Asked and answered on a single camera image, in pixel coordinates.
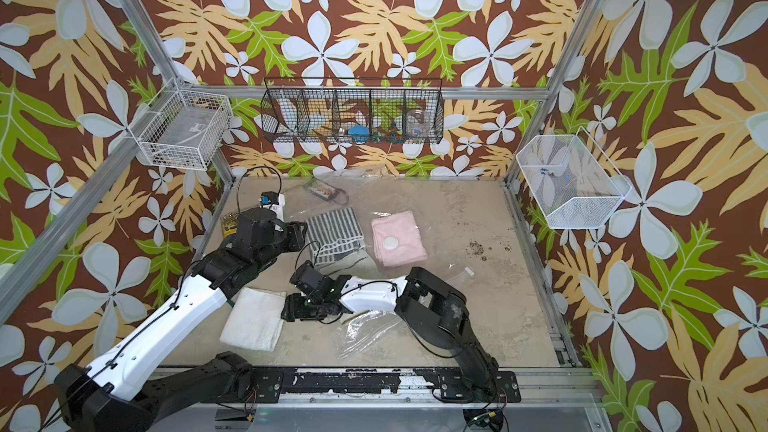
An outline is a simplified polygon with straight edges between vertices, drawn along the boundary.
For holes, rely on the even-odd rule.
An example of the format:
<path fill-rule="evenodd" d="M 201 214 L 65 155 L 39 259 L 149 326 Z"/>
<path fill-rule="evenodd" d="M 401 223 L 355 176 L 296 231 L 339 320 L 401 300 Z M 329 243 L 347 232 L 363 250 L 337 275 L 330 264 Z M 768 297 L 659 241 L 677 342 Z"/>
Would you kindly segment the pink towel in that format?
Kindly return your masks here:
<path fill-rule="evenodd" d="M 398 267 L 424 261 L 428 258 L 412 211 L 373 219 L 371 227 L 374 254 L 383 266 Z M 388 236 L 399 239 L 399 246 L 396 250 L 388 251 L 383 248 L 382 242 Z"/>

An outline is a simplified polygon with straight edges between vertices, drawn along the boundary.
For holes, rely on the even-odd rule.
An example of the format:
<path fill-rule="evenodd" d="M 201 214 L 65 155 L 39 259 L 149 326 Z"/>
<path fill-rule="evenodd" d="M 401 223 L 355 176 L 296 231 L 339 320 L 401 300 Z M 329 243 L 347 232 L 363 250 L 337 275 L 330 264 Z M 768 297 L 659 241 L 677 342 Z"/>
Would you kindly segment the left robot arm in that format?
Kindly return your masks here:
<path fill-rule="evenodd" d="M 300 252 L 307 229 L 268 208 L 239 213 L 235 233 L 192 264 L 165 304 L 88 366 L 69 365 L 55 378 L 60 419 L 74 431 L 146 431 L 199 402 L 247 398 L 253 367 L 233 352 L 166 378 L 151 376 L 204 319 L 281 254 Z"/>

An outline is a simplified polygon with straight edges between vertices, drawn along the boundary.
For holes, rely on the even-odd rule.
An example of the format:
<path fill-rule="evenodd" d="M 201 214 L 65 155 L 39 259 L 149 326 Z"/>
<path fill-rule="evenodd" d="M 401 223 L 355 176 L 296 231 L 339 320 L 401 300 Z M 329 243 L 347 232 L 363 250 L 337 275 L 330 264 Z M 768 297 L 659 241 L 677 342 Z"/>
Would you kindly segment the pale green towel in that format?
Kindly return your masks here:
<path fill-rule="evenodd" d="M 345 274 L 364 279 L 378 279 L 382 277 L 376 262 L 364 249 L 352 252 L 341 260 L 322 267 L 320 273 L 331 277 Z"/>

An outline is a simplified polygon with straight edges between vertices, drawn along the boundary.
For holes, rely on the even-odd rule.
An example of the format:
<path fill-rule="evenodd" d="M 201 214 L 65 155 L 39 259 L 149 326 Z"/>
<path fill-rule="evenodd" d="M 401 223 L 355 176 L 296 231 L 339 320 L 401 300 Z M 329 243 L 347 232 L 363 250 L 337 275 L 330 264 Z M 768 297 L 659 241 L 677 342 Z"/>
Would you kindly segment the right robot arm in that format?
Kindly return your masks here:
<path fill-rule="evenodd" d="M 456 361 L 466 391 L 463 400 L 492 402 L 500 396 L 498 362 L 472 328 L 466 296 L 428 270 L 414 267 L 391 279 L 332 277 L 305 262 L 290 283 L 298 291 L 285 299 L 284 321 L 329 325 L 345 314 L 393 312 L 430 354 Z"/>

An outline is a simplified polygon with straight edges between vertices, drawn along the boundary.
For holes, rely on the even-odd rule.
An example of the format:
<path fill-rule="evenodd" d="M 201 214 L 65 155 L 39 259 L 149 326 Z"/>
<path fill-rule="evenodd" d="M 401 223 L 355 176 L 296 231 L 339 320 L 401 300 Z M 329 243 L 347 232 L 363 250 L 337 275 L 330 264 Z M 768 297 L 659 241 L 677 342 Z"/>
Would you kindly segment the clear plastic vacuum bag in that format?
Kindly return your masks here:
<path fill-rule="evenodd" d="M 447 241 L 449 183 L 327 173 L 288 193 L 323 274 L 383 285 L 420 266 L 462 288 L 474 272 Z"/>

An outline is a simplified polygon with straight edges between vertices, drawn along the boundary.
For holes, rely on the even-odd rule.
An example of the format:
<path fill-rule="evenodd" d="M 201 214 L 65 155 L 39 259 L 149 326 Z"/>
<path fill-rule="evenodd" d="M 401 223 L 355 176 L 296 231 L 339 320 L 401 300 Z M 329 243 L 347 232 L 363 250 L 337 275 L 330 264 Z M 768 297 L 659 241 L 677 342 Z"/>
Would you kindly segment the green white striped towel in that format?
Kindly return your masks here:
<path fill-rule="evenodd" d="M 362 228 L 352 208 L 315 215 L 307 220 L 307 225 L 307 238 L 317 266 L 340 261 L 365 246 Z"/>

